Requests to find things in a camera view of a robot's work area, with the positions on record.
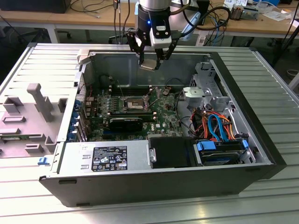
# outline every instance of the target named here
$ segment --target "metal workbench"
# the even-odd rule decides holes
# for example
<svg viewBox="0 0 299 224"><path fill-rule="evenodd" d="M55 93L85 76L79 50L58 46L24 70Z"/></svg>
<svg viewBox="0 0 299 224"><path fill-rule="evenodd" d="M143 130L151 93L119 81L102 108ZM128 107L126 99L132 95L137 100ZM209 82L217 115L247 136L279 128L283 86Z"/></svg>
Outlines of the metal workbench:
<svg viewBox="0 0 299 224"><path fill-rule="evenodd" d="M0 103L15 92L26 92L25 82L30 81L47 85L44 94L52 101L67 97L79 70L78 51L100 47L37 44L26 48L1 85L0 89L7 88L0 92ZM180 49L189 51L195 47ZM49 168L38 167L38 157L0 159L0 223L298 223L299 100L296 94L257 52L248 48L205 47L204 50L219 53L288 164L287 168L234 196L67 208L38 182L43 169ZM23 98L22 101L30 101L26 95Z"/></svg>

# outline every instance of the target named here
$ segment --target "cable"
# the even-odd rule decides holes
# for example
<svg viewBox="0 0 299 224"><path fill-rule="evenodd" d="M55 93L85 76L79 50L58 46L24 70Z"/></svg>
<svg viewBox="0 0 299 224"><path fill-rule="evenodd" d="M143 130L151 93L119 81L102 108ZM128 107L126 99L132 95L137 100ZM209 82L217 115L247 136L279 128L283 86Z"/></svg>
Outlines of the cable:
<svg viewBox="0 0 299 224"><path fill-rule="evenodd" d="M290 32L290 30L291 30L291 27L293 26L295 17L296 17L296 15L297 15L298 7L299 7L299 2L298 2L298 4L297 4L296 10L295 10L295 14L294 14L294 18L293 18L293 20L292 20L292 22L291 22L291 24L290 24L290 27L289 27L289 29L288 29L288 32L286 33L286 35L285 35L284 39L282 40L281 44L284 44L284 42L285 42L285 40L286 40L286 37L289 35L289 32Z"/></svg>
<svg viewBox="0 0 299 224"><path fill-rule="evenodd" d="M211 133L211 134L212 134L218 141L220 141L219 137L215 134L215 132L214 132L213 129L212 129L212 119L213 119L213 117L215 117L215 118L217 119L221 138L222 138L224 141L228 141L228 138L227 138L226 134L225 134L224 131L223 131L223 126L222 126L222 122L221 122L221 120L220 120L220 117L219 117L218 115L216 115L216 114L211 114L211 115L209 116L209 119L208 119L208 122L207 122L210 133Z"/></svg>
<svg viewBox="0 0 299 224"><path fill-rule="evenodd" d="M286 71L286 74L288 75L288 76L293 76L293 77L295 77L297 74L298 74L298 70L294 70L294 69L289 69L288 71Z"/></svg>
<svg viewBox="0 0 299 224"><path fill-rule="evenodd" d="M29 43L12 25L10 25L10 23L6 20L6 19L4 19L3 17L2 17L2 15L0 15L0 17L1 17L1 19L3 19L3 21L4 22L6 22L16 33L17 33L17 35L19 35L27 44Z"/></svg>
<svg viewBox="0 0 299 224"><path fill-rule="evenodd" d="M165 86L167 86L167 84L168 84L171 80L173 80L173 79L178 80L181 84L185 85L185 84L183 83L183 81L180 80L179 78L170 78L170 79L168 79L168 80L165 82Z"/></svg>
<svg viewBox="0 0 299 224"><path fill-rule="evenodd" d="M185 9L187 9L191 4L191 0L188 1L188 4L187 5L184 5L183 7L181 7L180 9L178 9L177 11L174 11L174 12L170 12L170 15L177 15L181 12L183 12Z"/></svg>
<svg viewBox="0 0 299 224"><path fill-rule="evenodd" d="M232 128L232 125L230 125L230 133L231 133L232 139L235 140L235 137L234 137L234 134L233 134L233 128Z"/></svg>
<svg viewBox="0 0 299 224"><path fill-rule="evenodd" d="M118 22L119 22L119 28L120 28L120 42L119 44L121 44L121 0L118 0Z"/></svg>
<svg viewBox="0 0 299 224"><path fill-rule="evenodd" d="M212 46L214 46L214 44L216 43L216 42L214 42L214 41L217 40L217 38L218 38L218 33L219 33L219 28L217 28L216 37L215 37L214 40L212 41L212 42L213 42Z"/></svg>
<svg viewBox="0 0 299 224"><path fill-rule="evenodd" d="M297 34L299 33L299 26L295 29L294 33L292 33L291 37L288 39L288 41L286 42L286 44L282 47L280 53L278 56L276 56L273 59L272 62L272 67L275 67L276 63L279 61L280 57L283 55L283 53L287 50L287 48L289 47L289 45L291 44L291 42L295 39L295 37L297 36Z"/></svg>
<svg viewBox="0 0 299 224"><path fill-rule="evenodd" d="M86 8L87 8L87 7L90 7L90 6L100 5L100 4L102 4L104 1L105 1L105 0L102 0L100 3L89 4L89 5L87 5L87 6L84 6L84 5L83 5L83 0L81 0L81 5L82 5L82 8L83 8L85 14L90 15L90 16L93 16L93 17L96 17L96 18L99 18L99 17L100 17L99 15L92 15L92 14L89 14L89 12L87 12L88 10L87 10Z"/></svg>
<svg viewBox="0 0 299 224"><path fill-rule="evenodd" d="M118 40L117 40L117 33L116 33L116 9L114 9L114 32L115 32L115 40L116 40L116 44L118 44Z"/></svg>
<svg viewBox="0 0 299 224"><path fill-rule="evenodd" d="M217 25L217 26L215 26L213 28L197 28L197 26L202 22L202 20L205 17L207 17L210 13L212 13L212 12L214 12L216 10L219 10L219 9L224 9L228 13L228 17L227 17L227 19L223 23L221 23L221 24L219 24L219 25ZM182 33L181 36L184 37L184 36L190 34L196 28L199 29L199 30L213 30L213 29L217 29L219 27L224 26L228 22L229 18L230 18L230 10L228 8L223 7L223 6L218 6L218 7L212 8L211 10L207 11L203 16L201 16L200 19L197 21L197 23L195 25L193 25L190 30L188 30L186 33Z"/></svg>
<svg viewBox="0 0 299 224"><path fill-rule="evenodd" d="M188 130L189 130L192 134L196 135L195 132L194 132L191 128L189 128L189 126L186 125L186 124L182 121L182 119L179 117L179 115L178 115L178 102L179 102L179 97L180 97L180 95L181 95L182 93L183 93L183 91L181 91L180 94L179 94L179 96L178 96L177 106L176 106L176 114L177 114L178 120L181 122L181 124L184 125L186 128L188 128Z"/></svg>
<svg viewBox="0 0 299 224"><path fill-rule="evenodd" d="M128 15L127 15L127 17L126 17L126 19L125 19L125 22L124 22L124 24L123 24L123 27L122 27L122 36L121 36L121 44L122 44L122 39L123 39L123 36L125 35L125 27L126 27L126 23L127 23L127 20L128 20L128 18L129 18L129 16L130 16L130 0L128 0Z"/></svg>
<svg viewBox="0 0 299 224"><path fill-rule="evenodd" d="M76 9L74 9L72 6L76 3L76 2L78 2L78 1L80 1L80 0L75 0L73 3L71 3L71 9L72 10L74 10L75 12L79 12L79 13L88 13L88 12L94 12L94 11L98 11L98 10L101 10L101 9L104 9L104 8L107 8L107 7L109 7L109 6L113 6L113 4L112 5L108 5L108 6L104 6L104 7L102 7L102 8L97 8L97 9L94 9L94 10L88 10L88 11L79 11L79 10L76 10Z"/></svg>

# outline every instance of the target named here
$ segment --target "side panel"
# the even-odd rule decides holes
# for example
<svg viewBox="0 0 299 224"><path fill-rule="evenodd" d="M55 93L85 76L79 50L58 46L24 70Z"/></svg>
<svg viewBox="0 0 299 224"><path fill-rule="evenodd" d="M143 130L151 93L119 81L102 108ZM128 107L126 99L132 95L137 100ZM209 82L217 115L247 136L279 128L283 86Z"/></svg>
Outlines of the side panel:
<svg viewBox="0 0 299 224"><path fill-rule="evenodd" d="M256 166L69 179L41 177L39 181L63 205L76 207L238 194L271 169Z"/></svg>
<svg viewBox="0 0 299 224"><path fill-rule="evenodd" d="M242 91L240 90L239 86L230 74L226 65L220 58L219 54L212 53L212 58L216 64L216 68L221 71L221 76L223 78L222 81L224 85L231 92L232 96L235 98L235 101L237 102L236 106L238 106L241 109L246 121L248 122L257 140L261 144L263 150L267 154L269 160L275 164L273 170L263 177L263 179L270 179L286 167L286 162L280 155L279 151L277 150L270 136L261 124L260 120L257 118L255 112L249 105L247 99L244 97Z"/></svg>

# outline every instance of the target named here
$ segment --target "blue connector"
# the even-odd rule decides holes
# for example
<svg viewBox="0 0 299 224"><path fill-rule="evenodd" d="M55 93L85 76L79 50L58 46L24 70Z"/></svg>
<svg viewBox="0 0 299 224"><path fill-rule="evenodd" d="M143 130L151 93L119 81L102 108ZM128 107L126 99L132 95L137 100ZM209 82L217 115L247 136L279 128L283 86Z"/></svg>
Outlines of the blue connector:
<svg viewBox="0 0 299 224"><path fill-rule="evenodd" d="M45 166L50 165L50 163L49 163L49 159L48 159L47 157L41 157L41 158L39 158L37 164L38 164L39 166L40 166L40 165L45 165Z"/></svg>
<svg viewBox="0 0 299 224"><path fill-rule="evenodd" d="M212 141L200 141L196 144L198 151L201 150L216 150L216 145Z"/></svg>
<svg viewBox="0 0 299 224"><path fill-rule="evenodd" d="M82 103L80 102L80 100L75 100L75 104L74 104L74 108L77 108L77 107L79 107L79 106L81 106L82 105Z"/></svg>
<svg viewBox="0 0 299 224"><path fill-rule="evenodd" d="M69 126L69 132L75 131L75 127L74 126Z"/></svg>
<svg viewBox="0 0 299 224"><path fill-rule="evenodd" d="M66 135L66 137L67 137L68 141L75 140L75 134L73 134L73 133L68 133Z"/></svg>
<svg viewBox="0 0 299 224"><path fill-rule="evenodd" d="M75 125L77 123L77 120L71 119L70 125Z"/></svg>
<svg viewBox="0 0 299 224"><path fill-rule="evenodd" d="M243 140L242 143L243 143L246 150L249 149L249 144L246 140Z"/></svg>
<svg viewBox="0 0 299 224"><path fill-rule="evenodd" d="M79 114L77 112L71 113L71 118L77 118Z"/></svg>

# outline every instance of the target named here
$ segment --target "warning label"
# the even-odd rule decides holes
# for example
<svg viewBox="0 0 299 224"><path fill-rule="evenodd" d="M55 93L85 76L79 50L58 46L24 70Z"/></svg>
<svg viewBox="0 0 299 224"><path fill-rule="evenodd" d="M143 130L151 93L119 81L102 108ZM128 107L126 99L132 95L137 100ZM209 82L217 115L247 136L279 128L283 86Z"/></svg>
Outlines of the warning label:
<svg viewBox="0 0 299 224"><path fill-rule="evenodd" d="M93 148L93 172L128 169L127 147Z"/></svg>

